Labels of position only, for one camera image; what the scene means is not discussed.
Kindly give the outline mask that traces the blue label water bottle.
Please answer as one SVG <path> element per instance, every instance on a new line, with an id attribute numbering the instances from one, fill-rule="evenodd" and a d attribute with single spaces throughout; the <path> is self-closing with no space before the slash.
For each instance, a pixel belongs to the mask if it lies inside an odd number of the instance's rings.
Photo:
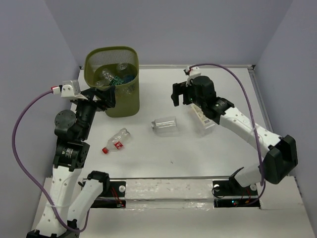
<path id="1" fill-rule="evenodd" d="M 136 77 L 135 67 L 128 63 L 119 63 L 116 71 L 124 83 L 129 83 Z"/>

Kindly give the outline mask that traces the clear bottle metal rim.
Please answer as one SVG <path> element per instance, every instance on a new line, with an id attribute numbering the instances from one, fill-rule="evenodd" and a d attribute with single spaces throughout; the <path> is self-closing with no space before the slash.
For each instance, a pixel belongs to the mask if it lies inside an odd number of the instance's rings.
<path id="1" fill-rule="evenodd" d="M 176 135 L 179 130 L 175 116 L 155 119 L 151 122 L 152 131 L 158 136 Z"/>

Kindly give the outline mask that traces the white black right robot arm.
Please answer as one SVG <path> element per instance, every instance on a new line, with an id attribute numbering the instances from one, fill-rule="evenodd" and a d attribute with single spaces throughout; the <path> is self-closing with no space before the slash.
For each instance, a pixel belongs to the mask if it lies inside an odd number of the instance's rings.
<path id="1" fill-rule="evenodd" d="M 214 84 L 207 76 L 195 77 L 189 83 L 173 84 L 171 99 L 176 107 L 180 96 L 183 104 L 195 104 L 208 119 L 234 132 L 260 151 L 262 162 L 242 167 L 232 174 L 228 182 L 231 193 L 240 194 L 246 187 L 262 180 L 278 184 L 297 166 L 295 139 L 290 135 L 282 137 L 253 124 L 232 102 L 216 95 Z"/>

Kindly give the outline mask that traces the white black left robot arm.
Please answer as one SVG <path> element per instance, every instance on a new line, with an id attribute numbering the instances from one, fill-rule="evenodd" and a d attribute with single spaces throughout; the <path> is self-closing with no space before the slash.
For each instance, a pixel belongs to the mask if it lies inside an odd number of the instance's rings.
<path id="1" fill-rule="evenodd" d="M 91 205 L 98 196 L 109 192 L 110 179 L 105 172 L 93 171 L 81 184 L 79 195 L 73 199 L 78 178 L 85 165 L 90 145 L 88 139 L 97 111 L 115 106 L 115 87 L 102 91 L 90 88 L 71 91 L 68 98 L 76 110 L 63 110 L 54 119 L 57 136 L 53 159 L 53 174 L 43 214 L 29 238 L 77 238 L 87 226 Z"/>

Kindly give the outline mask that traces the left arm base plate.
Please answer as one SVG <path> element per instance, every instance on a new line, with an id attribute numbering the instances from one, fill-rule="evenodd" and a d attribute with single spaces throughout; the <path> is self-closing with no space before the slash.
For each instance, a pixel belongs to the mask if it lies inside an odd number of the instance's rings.
<path id="1" fill-rule="evenodd" d="M 126 181 L 111 180 L 108 191 L 96 198 L 91 208 L 124 209 L 126 207 Z"/>

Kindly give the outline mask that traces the green label plastic bottle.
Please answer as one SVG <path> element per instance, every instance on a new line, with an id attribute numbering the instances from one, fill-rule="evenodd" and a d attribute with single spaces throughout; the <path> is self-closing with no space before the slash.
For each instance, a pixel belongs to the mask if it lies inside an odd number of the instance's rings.
<path id="1" fill-rule="evenodd" d="M 112 85 L 116 86 L 122 84 L 124 84 L 124 80 L 107 68 L 104 68 L 100 72 L 98 80 L 95 82 L 96 87 L 107 87 Z"/>

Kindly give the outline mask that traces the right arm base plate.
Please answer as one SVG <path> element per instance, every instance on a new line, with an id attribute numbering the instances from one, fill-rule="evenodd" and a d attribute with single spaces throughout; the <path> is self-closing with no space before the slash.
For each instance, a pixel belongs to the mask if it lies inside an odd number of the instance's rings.
<path id="1" fill-rule="evenodd" d="M 213 180 L 211 193 L 214 208 L 261 207 L 256 184 L 241 187 L 239 184 L 231 186 L 229 180 Z"/>

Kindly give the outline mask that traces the orange juice bottle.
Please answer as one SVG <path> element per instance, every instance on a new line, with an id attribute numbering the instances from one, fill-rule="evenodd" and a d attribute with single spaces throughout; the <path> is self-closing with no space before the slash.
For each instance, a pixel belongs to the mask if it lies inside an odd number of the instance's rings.
<path id="1" fill-rule="evenodd" d="M 115 94 L 117 97 L 129 97 L 134 94 L 135 86 L 116 86 Z"/>

